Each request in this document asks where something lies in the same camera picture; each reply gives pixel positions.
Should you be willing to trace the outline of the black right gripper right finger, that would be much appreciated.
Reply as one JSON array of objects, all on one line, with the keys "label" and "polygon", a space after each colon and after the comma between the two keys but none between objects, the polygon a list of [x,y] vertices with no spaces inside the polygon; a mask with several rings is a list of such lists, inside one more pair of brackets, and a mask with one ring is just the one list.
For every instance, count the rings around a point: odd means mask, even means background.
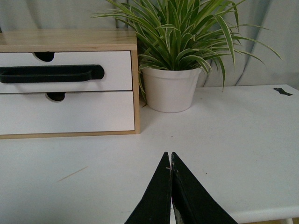
[{"label": "black right gripper right finger", "polygon": [[235,224],[179,156],[171,154],[172,205],[177,224]]}]

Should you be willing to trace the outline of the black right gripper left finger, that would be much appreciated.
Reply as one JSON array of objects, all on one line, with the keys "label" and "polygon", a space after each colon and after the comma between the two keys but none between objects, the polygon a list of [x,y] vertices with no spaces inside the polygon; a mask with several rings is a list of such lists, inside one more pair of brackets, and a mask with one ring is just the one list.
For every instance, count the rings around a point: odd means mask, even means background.
[{"label": "black right gripper left finger", "polygon": [[140,202],[125,223],[169,224],[171,215],[172,169],[164,152]]}]

